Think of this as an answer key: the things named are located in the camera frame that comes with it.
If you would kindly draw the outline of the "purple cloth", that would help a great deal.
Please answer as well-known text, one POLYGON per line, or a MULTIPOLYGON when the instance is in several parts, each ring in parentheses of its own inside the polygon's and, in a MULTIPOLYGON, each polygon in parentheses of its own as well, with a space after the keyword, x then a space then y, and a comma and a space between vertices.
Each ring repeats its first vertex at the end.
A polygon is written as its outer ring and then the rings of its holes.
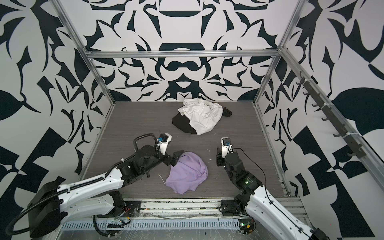
POLYGON ((171 167, 165 185, 177 194, 196 191, 198 186, 208 178, 208 167, 195 153, 184 152, 177 164, 171 167))

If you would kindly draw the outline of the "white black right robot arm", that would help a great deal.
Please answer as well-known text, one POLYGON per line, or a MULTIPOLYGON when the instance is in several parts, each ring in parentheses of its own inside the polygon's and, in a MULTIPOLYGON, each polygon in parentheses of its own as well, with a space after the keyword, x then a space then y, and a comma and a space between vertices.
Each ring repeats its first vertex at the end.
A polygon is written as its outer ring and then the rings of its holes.
POLYGON ((218 150, 217 166, 223 166, 231 182, 240 190, 233 200, 222 200, 223 216, 248 216, 260 223, 278 240, 328 240, 319 228, 312 228, 291 214, 267 190, 258 178, 247 171, 239 154, 232 149, 218 150))

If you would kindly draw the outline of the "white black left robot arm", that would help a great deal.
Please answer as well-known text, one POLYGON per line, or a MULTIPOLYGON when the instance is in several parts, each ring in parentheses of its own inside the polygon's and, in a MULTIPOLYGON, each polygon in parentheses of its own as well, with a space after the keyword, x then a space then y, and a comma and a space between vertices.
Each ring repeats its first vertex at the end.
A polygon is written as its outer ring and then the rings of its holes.
POLYGON ((98 176, 72 184, 49 182, 41 187, 29 203, 29 235, 43 237, 60 225, 87 216, 116 217, 125 202, 119 189, 142 179, 159 164, 175 166, 183 154, 166 153, 167 145, 146 145, 98 176))

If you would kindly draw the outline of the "black cloth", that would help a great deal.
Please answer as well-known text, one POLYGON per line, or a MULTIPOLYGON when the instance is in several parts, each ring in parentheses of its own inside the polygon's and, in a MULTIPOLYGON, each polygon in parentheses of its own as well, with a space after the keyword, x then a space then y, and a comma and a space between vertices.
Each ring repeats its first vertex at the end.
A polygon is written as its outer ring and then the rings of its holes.
POLYGON ((184 133, 196 135, 196 130, 190 125, 190 120, 186 116, 182 116, 180 113, 172 118, 172 124, 184 133))

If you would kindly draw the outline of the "white cloth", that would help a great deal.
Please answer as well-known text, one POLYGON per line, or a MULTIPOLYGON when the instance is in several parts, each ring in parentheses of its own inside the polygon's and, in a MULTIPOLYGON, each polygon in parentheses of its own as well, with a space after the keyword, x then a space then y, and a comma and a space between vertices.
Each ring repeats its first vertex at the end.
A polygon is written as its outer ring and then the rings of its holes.
POLYGON ((198 136, 210 132, 223 115, 221 105, 199 98, 185 99, 178 111, 190 120, 189 124, 198 136))

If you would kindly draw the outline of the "small electronics board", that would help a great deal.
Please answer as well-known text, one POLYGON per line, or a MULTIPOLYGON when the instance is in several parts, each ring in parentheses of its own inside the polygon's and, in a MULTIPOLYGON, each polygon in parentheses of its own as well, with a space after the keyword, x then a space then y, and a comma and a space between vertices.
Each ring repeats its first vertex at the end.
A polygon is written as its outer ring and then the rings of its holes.
POLYGON ((239 231, 242 235, 249 235, 256 229, 256 223, 253 219, 240 219, 239 231))

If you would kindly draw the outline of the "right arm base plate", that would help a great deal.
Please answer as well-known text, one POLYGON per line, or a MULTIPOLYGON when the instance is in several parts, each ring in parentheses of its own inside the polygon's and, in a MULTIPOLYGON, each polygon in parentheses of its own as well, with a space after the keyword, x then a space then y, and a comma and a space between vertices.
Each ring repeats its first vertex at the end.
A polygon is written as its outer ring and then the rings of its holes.
POLYGON ((245 216, 248 216, 246 212, 247 203, 248 202, 242 201, 239 199, 222 200, 218 209, 224 217, 230 217, 230 216, 245 217, 245 216))

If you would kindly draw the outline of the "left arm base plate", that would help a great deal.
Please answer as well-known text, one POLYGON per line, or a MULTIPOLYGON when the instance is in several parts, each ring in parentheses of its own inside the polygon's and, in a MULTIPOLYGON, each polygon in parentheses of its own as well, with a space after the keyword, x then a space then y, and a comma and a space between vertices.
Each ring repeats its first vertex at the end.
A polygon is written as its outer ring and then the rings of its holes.
POLYGON ((135 218, 141 212, 141 201, 125 201, 125 206, 122 208, 121 218, 135 218))

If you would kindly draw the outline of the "aluminium cage frame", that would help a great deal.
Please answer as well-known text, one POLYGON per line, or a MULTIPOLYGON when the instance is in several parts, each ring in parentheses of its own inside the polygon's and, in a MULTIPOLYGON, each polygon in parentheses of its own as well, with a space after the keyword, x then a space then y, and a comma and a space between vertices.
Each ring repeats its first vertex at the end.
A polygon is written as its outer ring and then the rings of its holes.
MULTIPOLYGON (((51 1, 54 10, 58 14, 61 23, 69 32, 70 37, 73 39, 75 46, 78 48, 80 55, 85 61, 87 68, 91 71, 93 77, 95 77, 97 83, 102 88, 102 92, 107 95, 107 99, 114 106, 116 101, 112 97, 108 90, 103 78, 93 64, 93 59, 106 59, 106 58, 190 58, 190 57, 272 57, 273 61, 268 68, 265 75, 265 79, 269 80, 272 76, 272 72, 276 69, 280 59, 288 64, 288 66, 295 73, 295 76, 300 79, 300 72, 307 79, 312 79, 309 74, 304 70, 302 66, 296 61, 291 52, 285 48, 287 40, 282 41, 282 45, 276 50, 185 50, 185 51, 126 51, 126 52, 89 52, 85 49, 80 40, 79 35, 76 33, 75 27, 71 22, 68 14, 66 13, 64 6, 60 1, 51 1)), ((347 121, 347 126, 356 131, 350 123, 347 121)), ((375 153, 368 142, 363 139, 362 135, 358 133, 358 140, 361 141, 364 151, 367 155, 360 159, 363 166, 371 174, 372 178, 377 182, 380 188, 384 187, 384 162, 380 159, 379 155, 375 153)))

